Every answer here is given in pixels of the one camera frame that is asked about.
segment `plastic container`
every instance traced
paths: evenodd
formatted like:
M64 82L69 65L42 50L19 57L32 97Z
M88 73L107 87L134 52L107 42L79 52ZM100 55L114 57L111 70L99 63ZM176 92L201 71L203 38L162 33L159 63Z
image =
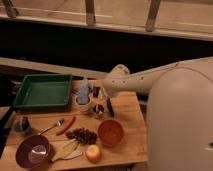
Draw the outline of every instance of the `plastic container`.
M17 109L64 107L70 101L72 76L64 74L27 75L13 102Z

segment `sausage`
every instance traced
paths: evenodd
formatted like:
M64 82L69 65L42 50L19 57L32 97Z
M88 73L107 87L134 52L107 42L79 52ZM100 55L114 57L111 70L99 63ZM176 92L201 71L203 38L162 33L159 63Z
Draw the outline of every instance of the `sausage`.
M75 116L70 116L67 121L60 127L59 130L57 130L56 135L61 135L63 134L67 129L69 129L72 124L75 122L76 117Z

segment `bowl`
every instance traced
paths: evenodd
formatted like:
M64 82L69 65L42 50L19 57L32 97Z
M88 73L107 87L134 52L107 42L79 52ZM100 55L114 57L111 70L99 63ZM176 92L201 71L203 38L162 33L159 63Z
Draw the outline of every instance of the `bowl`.
M98 127L98 137L103 145L113 147L123 138L123 128L116 120L105 120Z
M16 151L17 164L25 169L41 165L50 153L50 143L43 135L33 135L25 139Z

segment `fork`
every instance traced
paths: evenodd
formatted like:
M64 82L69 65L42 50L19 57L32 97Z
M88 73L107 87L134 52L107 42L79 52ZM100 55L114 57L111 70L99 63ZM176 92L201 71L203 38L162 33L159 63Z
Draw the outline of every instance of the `fork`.
M62 124L64 123L64 118L60 119L59 121L57 121L56 123L54 123L52 126L44 129L42 132L38 133L38 135L41 135L49 130L51 130L52 128L55 128L55 127L58 127L58 126L61 126Z

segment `white robot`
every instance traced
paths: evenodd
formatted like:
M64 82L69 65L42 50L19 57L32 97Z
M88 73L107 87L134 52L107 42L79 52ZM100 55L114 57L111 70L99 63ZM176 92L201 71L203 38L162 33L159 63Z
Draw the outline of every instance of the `white robot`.
M134 74L117 65L103 83L109 97L149 94L149 171L213 171L213 57Z

